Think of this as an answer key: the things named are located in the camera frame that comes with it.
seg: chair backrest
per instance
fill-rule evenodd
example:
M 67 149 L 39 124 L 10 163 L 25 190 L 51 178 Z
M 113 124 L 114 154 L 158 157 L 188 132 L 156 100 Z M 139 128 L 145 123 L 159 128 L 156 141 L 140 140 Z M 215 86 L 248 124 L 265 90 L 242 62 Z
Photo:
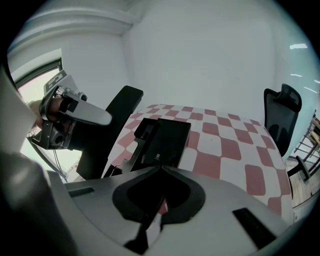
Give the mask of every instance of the chair backrest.
M 280 92 L 264 90 L 264 126 L 282 157 L 288 150 L 301 107 L 300 94 L 287 84 L 282 84 Z

